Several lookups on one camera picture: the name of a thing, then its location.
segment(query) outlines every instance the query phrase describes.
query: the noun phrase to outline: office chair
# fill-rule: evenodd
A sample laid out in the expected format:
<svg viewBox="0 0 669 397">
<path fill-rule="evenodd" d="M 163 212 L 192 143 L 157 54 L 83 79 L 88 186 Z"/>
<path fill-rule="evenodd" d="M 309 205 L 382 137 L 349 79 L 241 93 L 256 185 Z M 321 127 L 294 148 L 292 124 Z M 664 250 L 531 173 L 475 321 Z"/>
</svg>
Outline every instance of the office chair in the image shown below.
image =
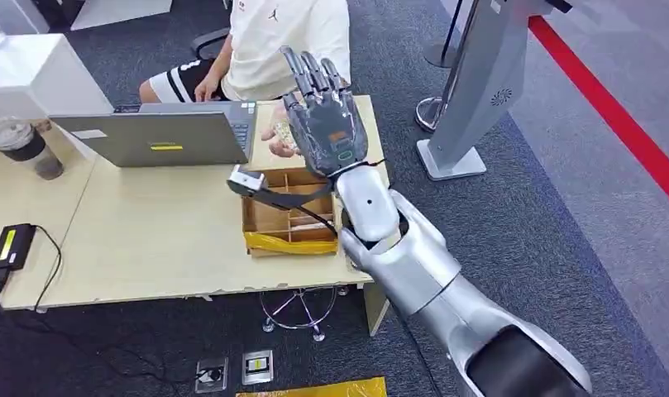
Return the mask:
<svg viewBox="0 0 669 397">
<path fill-rule="evenodd" d="M 227 10 L 227 13 L 232 12 L 232 0 L 222 0 L 222 5 L 225 7 L 225 10 Z M 211 31 L 205 35 L 197 37 L 190 43 L 190 49 L 193 51 L 193 55 L 199 60 L 206 60 L 211 57 L 210 55 L 213 55 L 213 57 L 217 56 L 222 49 L 225 39 L 229 36 L 229 29 L 228 26 L 219 31 Z M 211 54 L 207 54 L 205 47 L 213 44 L 213 51 L 211 51 Z"/>
<path fill-rule="evenodd" d="M 326 291 L 328 289 L 331 291 L 331 296 L 329 298 L 329 304 L 327 305 L 327 308 L 324 310 L 323 314 L 314 316 L 313 311 L 305 302 L 305 295 L 307 293 L 317 293 L 318 291 Z M 337 301 L 337 296 L 346 296 L 348 293 L 349 293 L 349 287 L 347 287 L 346 285 L 334 286 L 334 287 L 298 288 L 290 291 L 288 298 L 284 300 L 283 303 L 280 304 L 280 306 L 278 306 L 277 309 L 271 310 L 269 309 L 269 305 L 266 304 L 265 298 L 266 294 L 273 294 L 273 293 L 261 292 L 259 293 L 259 302 L 261 303 L 261 308 L 263 309 L 264 314 L 266 315 L 266 320 L 264 324 L 261 326 L 261 328 L 264 330 L 264 332 L 273 332 L 276 325 L 284 329 L 312 328 L 313 339 L 315 340 L 315 342 L 321 342 L 324 340 L 324 332 L 322 332 L 322 330 L 319 328 L 319 324 L 322 321 L 324 321 L 325 318 L 327 318 L 327 316 L 334 308 L 334 303 Z M 284 323 L 275 318 L 276 316 L 279 315 L 279 313 L 281 313 L 283 309 L 285 309 L 290 303 L 296 300 L 298 300 L 303 305 L 303 310 L 307 315 L 308 319 L 306 323 Z"/>
</svg>

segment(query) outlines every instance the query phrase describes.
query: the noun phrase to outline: robot finger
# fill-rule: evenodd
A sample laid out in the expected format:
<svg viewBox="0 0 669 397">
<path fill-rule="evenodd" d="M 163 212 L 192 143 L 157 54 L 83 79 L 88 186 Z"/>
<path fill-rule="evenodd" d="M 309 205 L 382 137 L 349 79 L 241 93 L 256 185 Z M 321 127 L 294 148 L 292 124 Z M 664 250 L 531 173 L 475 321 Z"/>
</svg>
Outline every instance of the robot finger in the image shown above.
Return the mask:
<svg viewBox="0 0 669 397">
<path fill-rule="evenodd" d="M 283 96 L 283 104 L 285 105 L 285 110 L 301 108 L 300 102 L 295 97 L 294 93 L 287 93 Z"/>
<path fill-rule="evenodd" d="M 314 87 L 319 92 L 327 91 L 329 89 L 329 84 L 325 80 L 324 74 L 322 73 L 317 60 L 315 60 L 314 56 L 307 51 L 303 51 L 301 56 L 303 58 L 303 62 L 309 69 L 310 75 L 312 76 Z"/>
<path fill-rule="evenodd" d="M 295 77 L 295 83 L 298 85 L 298 89 L 303 96 L 307 99 L 314 95 L 313 85 L 309 81 L 309 73 L 305 70 L 300 57 L 295 54 L 292 48 L 287 45 L 280 47 L 280 52 L 285 57 L 285 61 L 288 62 L 290 70 L 293 72 Z"/>
<path fill-rule="evenodd" d="M 332 89 L 336 91 L 342 91 L 344 85 L 342 84 L 342 77 L 337 72 L 337 67 L 334 66 L 334 62 L 329 58 L 322 59 L 322 67 L 324 71 L 327 72 L 327 77 L 329 78 L 329 85 Z"/>
</svg>

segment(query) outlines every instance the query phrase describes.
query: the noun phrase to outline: silver robotic arm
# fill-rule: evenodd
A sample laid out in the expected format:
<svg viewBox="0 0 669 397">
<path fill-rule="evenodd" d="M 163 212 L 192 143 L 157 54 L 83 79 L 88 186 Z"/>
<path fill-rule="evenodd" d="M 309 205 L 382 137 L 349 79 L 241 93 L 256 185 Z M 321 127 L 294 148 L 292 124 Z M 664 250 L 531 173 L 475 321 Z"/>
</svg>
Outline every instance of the silver robotic arm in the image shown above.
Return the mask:
<svg viewBox="0 0 669 397">
<path fill-rule="evenodd" d="M 568 350 L 483 295 L 460 274 L 442 234 L 402 194 L 390 190 L 389 196 L 403 219 L 399 240 L 369 249 L 344 228 L 340 242 L 404 316 L 421 318 L 448 351 L 468 395 L 589 395 L 590 377 Z"/>
<path fill-rule="evenodd" d="M 320 68 L 308 53 L 282 51 L 305 102 L 284 96 L 290 127 L 308 168 L 326 177 L 329 191 L 342 201 L 343 249 L 405 317 L 422 319 L 448 351 L 466 395 L 589 395 L 590 377 L 580 362 L 541 328 L 502 309 L 466 280 L 443 235 L 365 162 L 366 132 L 333 63 L 322 60 Z M 228 184 L 281 209 L 311 199 L 270 192 L 262 175 L 239 167 Z"/>
</svg>

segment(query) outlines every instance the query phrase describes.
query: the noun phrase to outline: red stripe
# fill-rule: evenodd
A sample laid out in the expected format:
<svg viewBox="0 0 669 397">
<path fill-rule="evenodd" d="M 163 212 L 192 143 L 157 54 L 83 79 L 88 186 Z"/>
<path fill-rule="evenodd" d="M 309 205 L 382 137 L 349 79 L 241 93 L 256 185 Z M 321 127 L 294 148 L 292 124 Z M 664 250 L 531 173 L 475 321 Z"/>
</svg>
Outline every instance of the red stripe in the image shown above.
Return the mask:
<svg viewBox="0 0 669 397">
<path fill-rule="evenodd" d="M 543 17 L 530 17 L 529 29 L 592 107 L 669 196 L 669 158 L 590 72 Z"/>
</svg>

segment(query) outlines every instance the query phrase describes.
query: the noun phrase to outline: laptop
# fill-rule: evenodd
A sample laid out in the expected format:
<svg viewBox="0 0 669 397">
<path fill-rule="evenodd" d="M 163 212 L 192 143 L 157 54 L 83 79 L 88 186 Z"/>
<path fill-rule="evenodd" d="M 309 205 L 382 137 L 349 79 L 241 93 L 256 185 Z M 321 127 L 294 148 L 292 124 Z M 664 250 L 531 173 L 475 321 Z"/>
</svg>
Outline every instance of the laptop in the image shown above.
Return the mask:
<svg viewBox="0 0 669 397">
<path fill-rule="evenodd" d="M 157 103 L 50 119 L 118 167 L 243 164 L 256 103 Z"/>
</svg>

